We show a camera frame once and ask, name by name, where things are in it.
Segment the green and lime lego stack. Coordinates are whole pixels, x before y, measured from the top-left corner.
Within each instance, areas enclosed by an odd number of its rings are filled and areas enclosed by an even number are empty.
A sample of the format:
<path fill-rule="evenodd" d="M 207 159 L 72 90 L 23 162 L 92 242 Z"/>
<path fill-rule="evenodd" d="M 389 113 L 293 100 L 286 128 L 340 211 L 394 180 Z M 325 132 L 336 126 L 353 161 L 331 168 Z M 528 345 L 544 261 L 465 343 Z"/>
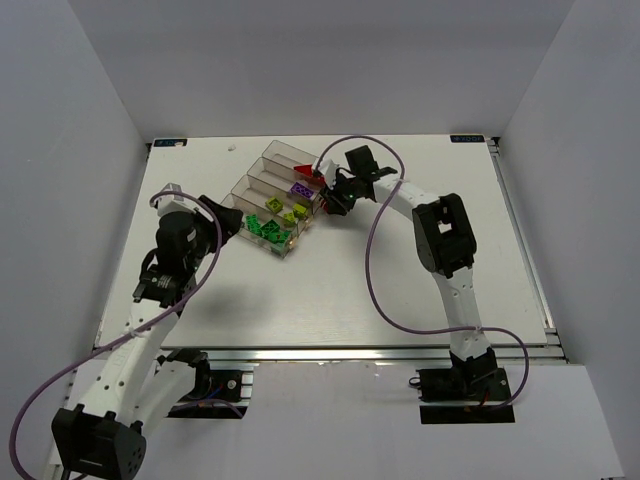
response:
<path fill-rule="evenodd" d="M 297 219 L 306 219 L 308 215 L 308 209 L 301 204 L 294 204 L 292 207 L 292 213 Z"/>

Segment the red large lego brick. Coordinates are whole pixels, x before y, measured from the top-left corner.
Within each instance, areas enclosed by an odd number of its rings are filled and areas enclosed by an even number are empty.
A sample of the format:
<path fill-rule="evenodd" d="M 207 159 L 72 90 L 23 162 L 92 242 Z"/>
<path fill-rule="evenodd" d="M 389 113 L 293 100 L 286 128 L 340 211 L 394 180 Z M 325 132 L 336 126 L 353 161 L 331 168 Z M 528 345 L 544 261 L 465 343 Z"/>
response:
<path fill-rule="evenodd" d="M 305 178 L 318 178 L 313 164 L 296 165 L 293 167 L 293 170 Z"/>

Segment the green square lego upside-down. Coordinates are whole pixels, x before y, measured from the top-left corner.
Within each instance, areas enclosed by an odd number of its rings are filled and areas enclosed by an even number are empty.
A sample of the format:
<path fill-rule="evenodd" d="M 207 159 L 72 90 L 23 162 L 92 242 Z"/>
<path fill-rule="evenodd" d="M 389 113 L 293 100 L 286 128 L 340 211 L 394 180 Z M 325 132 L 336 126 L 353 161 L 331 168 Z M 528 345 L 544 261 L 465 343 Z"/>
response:
<path fill-rule="evenodd" d="M 277 234 L 279 231 L 280 225 L 274 220 L 269 220 L 261 226 L 261 234 L 263 237 L 268 237 L 271 234 Z"/>

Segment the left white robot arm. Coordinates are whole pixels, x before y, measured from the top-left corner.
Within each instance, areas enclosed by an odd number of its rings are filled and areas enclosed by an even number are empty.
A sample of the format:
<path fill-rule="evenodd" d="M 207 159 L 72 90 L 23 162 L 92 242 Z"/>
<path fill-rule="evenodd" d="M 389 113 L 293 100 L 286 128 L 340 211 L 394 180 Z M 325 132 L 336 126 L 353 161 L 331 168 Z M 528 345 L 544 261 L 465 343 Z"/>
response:
<path fill-rule="evenodd" d="M 203 286 L 198 271 L 243 225 L 243 214 L 206 196 L 189 206 L 177 191 L 157 194 L 155 246 L 141 262 L 121 343 L 107 349 L 96 380 L 73 407 L 58 410 L 52 433 L 64 479 L 132 479 L 147 441 L 181 400 L 188 407 L 209 398 L 214 386 L 204 352 L 160 352 L 188 299 Z"/>

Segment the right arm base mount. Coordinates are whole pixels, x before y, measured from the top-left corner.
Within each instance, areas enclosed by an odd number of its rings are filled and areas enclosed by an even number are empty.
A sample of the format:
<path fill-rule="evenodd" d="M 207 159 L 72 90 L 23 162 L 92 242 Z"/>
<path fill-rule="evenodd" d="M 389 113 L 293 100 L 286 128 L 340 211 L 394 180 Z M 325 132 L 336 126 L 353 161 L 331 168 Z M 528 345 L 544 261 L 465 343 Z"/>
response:
<path fill-rule="evenodd" d="M 468 383 L 454 368 L 417 370 L 408 386 L 418 392 L 423 425 L 512 424 L 511 398 L 504 369 Z"/>

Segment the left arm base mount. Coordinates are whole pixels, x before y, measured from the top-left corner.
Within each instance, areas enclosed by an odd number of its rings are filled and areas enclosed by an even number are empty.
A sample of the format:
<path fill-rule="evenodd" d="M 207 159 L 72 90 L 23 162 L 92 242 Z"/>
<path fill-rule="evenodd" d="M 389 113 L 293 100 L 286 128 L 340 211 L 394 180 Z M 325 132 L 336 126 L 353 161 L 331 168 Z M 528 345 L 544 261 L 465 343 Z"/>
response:
<path fill-rule="evenodd" d="M 156 359 L 158 367 L 187 365 L 192 371 L 193 386 L 167 414 L 168 418 L 241 419 L 247 412 L 249 395 L 243 393 L 248 386 L 248 371 L 211 366 L 206 352 L 195 348 L 172 350 Z"/>

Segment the green square lego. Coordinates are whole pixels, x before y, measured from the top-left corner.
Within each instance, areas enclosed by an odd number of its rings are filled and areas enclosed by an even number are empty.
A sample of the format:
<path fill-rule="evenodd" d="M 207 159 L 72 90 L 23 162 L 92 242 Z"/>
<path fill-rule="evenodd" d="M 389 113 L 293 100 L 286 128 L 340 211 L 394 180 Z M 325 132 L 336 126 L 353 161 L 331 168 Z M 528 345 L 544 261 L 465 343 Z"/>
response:
<path fill-rule="evenodd" d="M 255 214 L 245 216 L 245 225 L 251 233 L 255 235 L 261 235 L 262 224 Z"/>

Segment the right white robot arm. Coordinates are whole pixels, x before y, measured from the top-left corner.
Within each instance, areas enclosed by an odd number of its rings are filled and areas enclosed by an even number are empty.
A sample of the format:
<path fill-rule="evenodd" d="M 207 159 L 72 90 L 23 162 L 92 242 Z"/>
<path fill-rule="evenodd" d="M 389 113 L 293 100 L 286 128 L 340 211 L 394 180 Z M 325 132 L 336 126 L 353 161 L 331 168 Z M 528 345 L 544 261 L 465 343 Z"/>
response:
<path fill-rule="evenodd" d="M 480 319 L 473 285 L 477 242 L 461 197 L 437 196 L 406 181 L 406 169 L 381 167 L 367 146 L 348 151 L 346 173 L 331 160 L 321 158 L 312 175 L 324 181 L 320 192 L 325 211 L 344 216 L 357 200 L 368 199 L 380 206 L 365 247 L 365 281 L 378 314 L 393 328 L 412 335 L 450 336 L 451 368 L 431 380 L 430 398 L 471 399 L 482 394 L 481 386 L 498 370 L 495 352 Z M 434 279 L 440 292 L 448 326 L 418 330 L 392 320 L 382 309 L 371 279 L 371 250 L 382 214 L 392 209 L 413 226 L 420 264 Z"/>

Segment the lime square lego brick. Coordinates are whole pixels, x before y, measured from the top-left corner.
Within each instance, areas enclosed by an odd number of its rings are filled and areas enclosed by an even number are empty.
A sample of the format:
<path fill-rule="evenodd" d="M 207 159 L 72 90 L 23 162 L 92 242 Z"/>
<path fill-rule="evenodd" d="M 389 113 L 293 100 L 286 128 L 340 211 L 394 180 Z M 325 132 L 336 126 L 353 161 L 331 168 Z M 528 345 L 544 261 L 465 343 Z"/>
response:
<path fill-rule="evenodd" d="M 273 213 L 278 213 L 284 208 L 283 203 L 277 197 L 269 198 L 265 202 L 265 205 Z"/>

